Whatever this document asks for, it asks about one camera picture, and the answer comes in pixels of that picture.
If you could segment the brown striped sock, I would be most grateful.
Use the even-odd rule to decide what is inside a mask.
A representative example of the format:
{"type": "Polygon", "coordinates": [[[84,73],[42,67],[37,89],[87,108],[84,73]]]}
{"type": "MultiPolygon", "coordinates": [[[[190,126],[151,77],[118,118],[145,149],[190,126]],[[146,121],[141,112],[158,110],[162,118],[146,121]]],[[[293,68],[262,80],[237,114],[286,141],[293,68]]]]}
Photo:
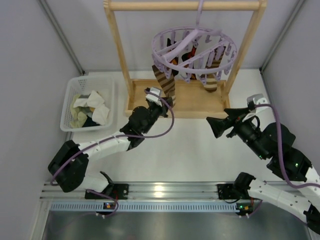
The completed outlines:
{"type": "MultiPolygon", "coordinates": [[[[211,66],[208,67],[209,69],[218,68],[220,66],[225,50],[226,50],[225,46],[221,49],[214,50],[215,56],[212,60],[211,66]]],[[[213,93],[218,89],[218,81],[216,80],[216,73],[207,75],[206,85],[204,85],[203,87],[209,93],[213,93]]]]}
{"type": "Polygon", "coordinates": [[[166,77],[165,73],[160,72],[155,65],[152,65],[152,70],[165,96],[172,99],[172,106],[174,107],[176,104],[176,84],[173,74],[171,74],[170,77],[166,77]]]}

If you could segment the purple round clip hanger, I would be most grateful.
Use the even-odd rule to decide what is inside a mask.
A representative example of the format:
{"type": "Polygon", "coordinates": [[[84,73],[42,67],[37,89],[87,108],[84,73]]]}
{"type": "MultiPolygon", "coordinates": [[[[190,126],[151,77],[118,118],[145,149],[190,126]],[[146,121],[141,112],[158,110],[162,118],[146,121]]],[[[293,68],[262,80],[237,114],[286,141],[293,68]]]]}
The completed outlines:
{"type": "Polygon", "coordinates": [[[203,85],[207,75],[216,74],[216,80],[228,75],[238,55],[235,42],[221,29],[200,26],[204,1],[198,2],[195,26],[178,26],[157,33],[151,41],[153,64],[166,77],[180,74],[189,83],[195,77],[203,85]],[[195,56],[182,61],[181,56],[197,45],[195,56]],[[215,50],[225,47],[224,56],[217,68],[209,68],[215,57],[215,50]]]}

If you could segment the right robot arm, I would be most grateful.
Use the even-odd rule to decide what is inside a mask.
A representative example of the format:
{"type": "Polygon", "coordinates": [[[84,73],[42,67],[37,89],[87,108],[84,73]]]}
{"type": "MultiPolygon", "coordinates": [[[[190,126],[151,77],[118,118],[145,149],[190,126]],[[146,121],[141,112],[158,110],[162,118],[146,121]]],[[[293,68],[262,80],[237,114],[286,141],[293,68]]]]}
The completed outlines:
{"type": "Polygon", "coordinates": [[[260,129],[259,111],[271,108],[263,103],[246,108],[226,108],[226,118],[207,117],[206,121],[216,138],[230,129],[227,138],[238,136],[261,160],[270,160],[267,168],[301,195],[289,193],[258,179],[256,175],[241,172],[233,184],[220,185],[219,198],[234,203],[239,200],[260,200],[285,210],[315,233],[320,232],[320,175],[312,162],[293,147],[296,139],[280,123],[273,110],[275,122],[260,129]]]}

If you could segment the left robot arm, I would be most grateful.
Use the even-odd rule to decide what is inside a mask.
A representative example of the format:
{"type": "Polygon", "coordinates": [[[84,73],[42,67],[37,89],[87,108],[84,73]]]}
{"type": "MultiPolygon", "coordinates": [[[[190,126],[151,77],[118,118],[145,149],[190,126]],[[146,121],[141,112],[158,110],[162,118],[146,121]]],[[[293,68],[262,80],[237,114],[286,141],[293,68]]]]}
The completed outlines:
{"type": "Polygon", "coordinates": [[[164,97],[158,101],[147,95],[148,107],[138,106],[119,131],[104,139],[75,143],[66,141],[48,165],[52,175],[50,184],[63,192],[86,190],[92,194],[109,195],[114,187],[111,178],[102,170],[94,170],[96,161],[115,153],[127,152],[138,147],[159,117],[168,117],[173,100],[164,97]]]}

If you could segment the wooden hanger rack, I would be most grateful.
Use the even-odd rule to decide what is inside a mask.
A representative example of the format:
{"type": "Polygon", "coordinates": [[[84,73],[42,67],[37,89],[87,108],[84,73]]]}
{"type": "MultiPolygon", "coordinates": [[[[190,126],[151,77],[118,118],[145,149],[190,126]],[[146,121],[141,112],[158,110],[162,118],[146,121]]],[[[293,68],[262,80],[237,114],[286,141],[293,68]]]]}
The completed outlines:
{"type": "MultiPolygon", "coordinates": [[[[115,46],[118,53],[119,63],[123,78],[127,87],[128,99],[125,114],[131,114],[134,107],[142,102],[144,87],[150,87],[152,84],[160,87],[156,77],[153,79],[131,78],[127,67],[126,57],[119,33],[116,12],[180,12],[182,24],[174,26],[168,24],[168,28],[195,26],[198,12],[199,1],[181,1],[181,2],[113,2],[106,0],[103,3],[104,11],[110,31],[113,35],[115,46]]],[[[176,102],[173,107],[173,114],[177,118],[202,119],[205,117],[223,118],[226,116],[225,108],[230,107],[229,93],[235,82],[238,71],[242,66],[247,51],[251,45],[253,37],[258,29],[260,21],[264,15],[267,2],[265,0],[257,1],[210,1],[204,2],[203,11],[251,11],[252,16],[244,34],[242,43],[237,46],[238,54],[227,75],[222,74],[220,80],[217,80],[217,90],[207,92],[204,85],[192,77],[190,82],[185,82],[179,73],[174,74],[176,102]]]]}

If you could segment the white plastic basket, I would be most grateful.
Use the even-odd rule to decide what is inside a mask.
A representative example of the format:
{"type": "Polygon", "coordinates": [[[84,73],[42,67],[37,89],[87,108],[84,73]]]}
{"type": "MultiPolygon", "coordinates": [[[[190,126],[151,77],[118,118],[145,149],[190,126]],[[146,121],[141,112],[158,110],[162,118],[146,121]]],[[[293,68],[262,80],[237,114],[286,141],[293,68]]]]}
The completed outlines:
{"type": "Polygon", "coordinates": [[[66,88],[60,129],[64,132],[107,130],[113,124],[115,80],[103,75],[72,78],[66,88]]]}

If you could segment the dark navy sock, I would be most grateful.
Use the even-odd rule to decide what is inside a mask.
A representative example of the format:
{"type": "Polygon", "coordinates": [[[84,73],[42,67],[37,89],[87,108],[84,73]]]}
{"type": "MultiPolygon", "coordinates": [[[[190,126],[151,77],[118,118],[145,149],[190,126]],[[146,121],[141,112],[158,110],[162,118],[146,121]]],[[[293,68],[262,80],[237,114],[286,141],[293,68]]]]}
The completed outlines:
{"type": "Polygon", "coordinates": [[[96,127],[96,126],[100,126],[100,124],[94,122],[92,120],[91,117],[87,117],[86,121],[84,122],[84,124],[82,125],[83,128],[88,128],[88,127],[96,127]]]}

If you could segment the pale green sock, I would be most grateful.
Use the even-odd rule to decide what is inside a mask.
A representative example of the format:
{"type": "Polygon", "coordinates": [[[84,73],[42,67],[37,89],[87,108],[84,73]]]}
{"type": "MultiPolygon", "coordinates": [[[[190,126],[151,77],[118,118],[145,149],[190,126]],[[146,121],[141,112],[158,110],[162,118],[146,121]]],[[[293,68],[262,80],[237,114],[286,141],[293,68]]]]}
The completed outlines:
{"type": "Polygon", "coordinates": [[[80,94],[76,94],[73,99],[72,102],[70,104],[69,110],[70,113],[72,115],[72,120],[70,121],[70,126],[73,129],[77,129],[77,128],[82,128],[88,118],[86,112],[85,112],[85,107],[84,106],[77,106],[74,107],[74,104],[76,102],[76,100],[80,97],[80,94]]]}

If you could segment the grey sock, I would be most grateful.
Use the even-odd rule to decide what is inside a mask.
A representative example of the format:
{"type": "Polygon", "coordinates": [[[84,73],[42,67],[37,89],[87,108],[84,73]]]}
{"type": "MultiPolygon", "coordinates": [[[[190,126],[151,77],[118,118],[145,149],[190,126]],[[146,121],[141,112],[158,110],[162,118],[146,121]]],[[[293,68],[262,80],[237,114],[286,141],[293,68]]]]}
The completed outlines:
{"type": "Polygon", "coordinates": [[[79,99],[88,99],[90,97],[90,94],[81,94],[78,98],[79,99]]]}

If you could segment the aluminium mounting rail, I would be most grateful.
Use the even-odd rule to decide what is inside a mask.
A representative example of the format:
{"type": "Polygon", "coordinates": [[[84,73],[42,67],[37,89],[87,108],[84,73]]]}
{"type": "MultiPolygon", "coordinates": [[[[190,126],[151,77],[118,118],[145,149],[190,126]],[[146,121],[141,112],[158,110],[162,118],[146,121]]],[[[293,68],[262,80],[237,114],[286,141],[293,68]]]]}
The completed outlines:
{"type": "MultiPolygon", "coordinates": [[[[268,182],[272,187],[302,196],[281,181],[268,182]]],[[[118,182],[114,184],[111,197],[118,200],[218,200],[223,186],[231,182],[118,182]]],[[[65,193],[58,186],[45,183],[41,200],[84,200],[85,190],[65,193]]]]}

